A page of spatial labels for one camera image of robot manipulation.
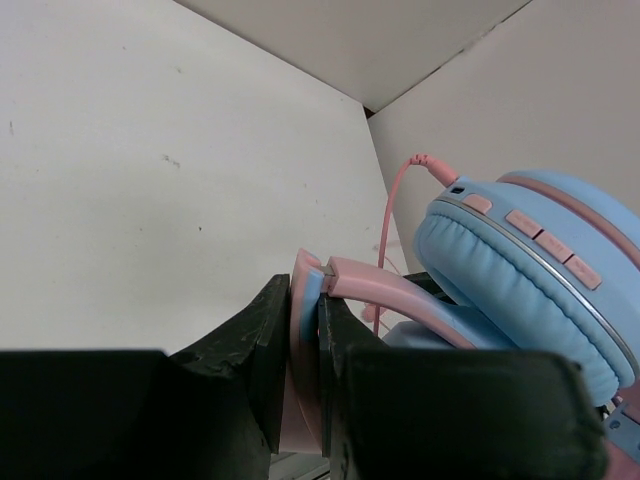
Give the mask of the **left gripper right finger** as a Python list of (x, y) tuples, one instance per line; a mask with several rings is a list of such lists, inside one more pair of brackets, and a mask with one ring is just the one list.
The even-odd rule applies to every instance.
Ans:
[(335, 479), (601, 479), (578, 366), (532, 351), (392, 348), (318, 304), (321, 448)]

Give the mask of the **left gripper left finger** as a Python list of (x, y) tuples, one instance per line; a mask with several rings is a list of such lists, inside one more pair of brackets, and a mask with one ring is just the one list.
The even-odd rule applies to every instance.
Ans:
[(188, 347), (1, 354), (5, 479), (265, 479), (280, 441), (290, 278)]

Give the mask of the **blue pink cat-ear headphones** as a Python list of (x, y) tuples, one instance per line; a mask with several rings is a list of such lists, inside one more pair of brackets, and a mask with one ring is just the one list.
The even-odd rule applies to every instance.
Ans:
[(582, 368), (606, 421), (608, 477), (639, 475), (639, 220), (582, 180), (516, 171), (474, 182), (436, 161), (442, 184), (414, 251), (445, 300), (381, 265), (297, 254), (291, 279), (290, 354), (280, 446), (319, 453), (318, 304), (322, 294), (362, 301), (371, 322), (404, 316), (396, 346), (534, 349)]

